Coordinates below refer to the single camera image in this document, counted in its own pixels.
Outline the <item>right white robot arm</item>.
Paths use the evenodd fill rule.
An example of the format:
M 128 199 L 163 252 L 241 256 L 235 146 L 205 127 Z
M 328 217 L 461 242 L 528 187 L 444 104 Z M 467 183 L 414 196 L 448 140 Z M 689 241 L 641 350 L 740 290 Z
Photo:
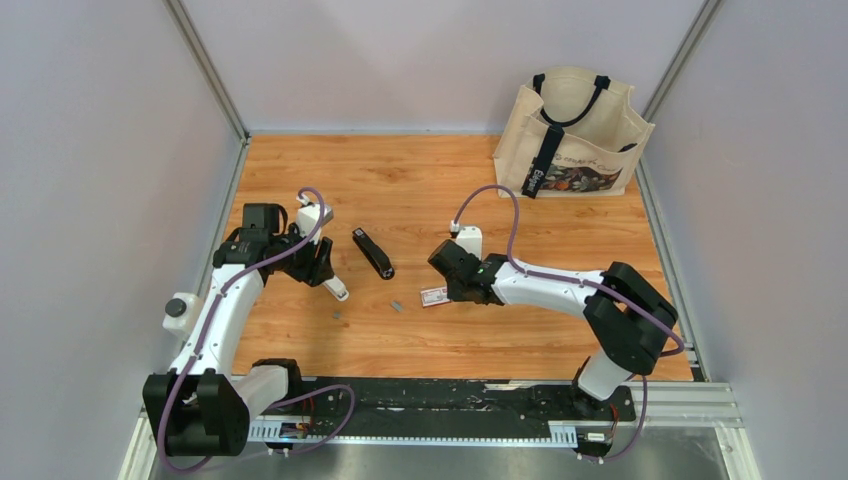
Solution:
M 685 345 L 675 333 L 675 307 L 631 265 L 568 271 L 529 264 L 505 254 L 479 257 L 456 239 L 439 245 L 428 263 L 445 280 L 453 302 L 532 306 L 583 320 L 599 350 L 570 392 L 572 409 L 586 419 L 605 411 L 618 386 L 653 373 L 664 356 Z

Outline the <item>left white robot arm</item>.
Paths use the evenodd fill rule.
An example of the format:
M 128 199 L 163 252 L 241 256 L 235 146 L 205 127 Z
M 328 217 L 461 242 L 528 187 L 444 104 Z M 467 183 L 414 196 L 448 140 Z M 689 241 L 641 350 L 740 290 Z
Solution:
M 142 398 L 160 454 L 166 457 L 237 456 L 251 422 L 274 407 L 284 415 L 304 405 L 306 389 L 293 359 L 256 361 L 233 380 L 233 364 L 249 314 L 275 273 L 348 298 L 331 264 L 333 243 L 322 236 L 333 210 L 301 198 L 294 218 L 275 203 L 248 203 L 242 221 L 214 252 L 204 298 L 177 293 L 163 326 L 183 348 L 164 373 L 151 374 Z

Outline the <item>white stapler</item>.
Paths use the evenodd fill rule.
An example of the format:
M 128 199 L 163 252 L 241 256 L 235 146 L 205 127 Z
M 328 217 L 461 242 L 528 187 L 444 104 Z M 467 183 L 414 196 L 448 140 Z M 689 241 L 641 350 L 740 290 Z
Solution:
M 347 289 L 345 283 L 338 276 L 333 276 L 332 278 L 324 281 L 322 285 L 339 302 L 346 301 L 349 298 L 349 290 Z

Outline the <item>black stapler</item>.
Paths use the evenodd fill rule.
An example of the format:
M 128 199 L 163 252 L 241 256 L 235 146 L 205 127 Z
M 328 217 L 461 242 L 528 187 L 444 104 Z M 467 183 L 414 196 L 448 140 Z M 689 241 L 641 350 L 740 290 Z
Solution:
M 362 228 L 352 231 L 352 240 L 381 279 L 391 280 L 395 276 L 388 255 Z

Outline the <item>red white staple box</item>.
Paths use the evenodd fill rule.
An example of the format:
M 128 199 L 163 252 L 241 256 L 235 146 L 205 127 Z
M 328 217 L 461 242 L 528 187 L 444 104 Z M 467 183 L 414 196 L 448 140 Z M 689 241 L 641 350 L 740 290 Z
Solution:
M 448 288 L 446 286 L 424 289 L 420 292 L 420 298 L 423 308 L 429 308 L 451 302 L 448 297 Z

